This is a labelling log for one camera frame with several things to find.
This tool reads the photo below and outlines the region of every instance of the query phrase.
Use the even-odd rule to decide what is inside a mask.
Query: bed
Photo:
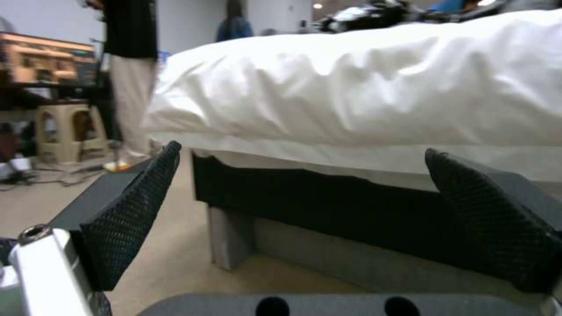
[[[203,46],[169,59],[142,124],[193,149],[223,268],[258,250],[376,291],[533,300],[477,268],[424,153],[562,196],[561,26],[526,11]]]

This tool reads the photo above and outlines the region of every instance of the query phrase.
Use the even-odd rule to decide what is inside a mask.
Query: white duvet
[[[143,126],[190,148],[404,173],[426,173],[435,147],[562,182],[562,11],[203,46],[169,59]]]

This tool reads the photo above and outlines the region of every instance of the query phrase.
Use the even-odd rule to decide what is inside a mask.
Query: plastic stool
[[[97,107],[91,109],[85,104],[61,104],[44,105],[37,109],[35,116],[35,137],[37,139],[38,156],[41,158],[46,153],[56,156],[60,164],[68,164],[78,161],[80,154],[80,144],[82,143],[74,137],[74,115],[86,112],[92,118],[93,128],[96,138],[84,141],[84,150],[101,150],[104,155],[108,155],[107,137],[103,122]],[[45,131],[45,114],[51,115],[57,124],[57,142],[48,142]]]

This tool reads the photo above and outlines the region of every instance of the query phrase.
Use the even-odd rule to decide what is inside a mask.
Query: black shirt
[[[156,0],[103,0],[106,52],[128,58],[156,58]]]

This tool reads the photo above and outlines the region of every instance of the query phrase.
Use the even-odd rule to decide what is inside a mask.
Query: woman
[[[216,41],[222,42],[230,39],[252,37],[252,26],[242,15],[240,0],[228,0],[226,3],[226,20],[219,27]]]

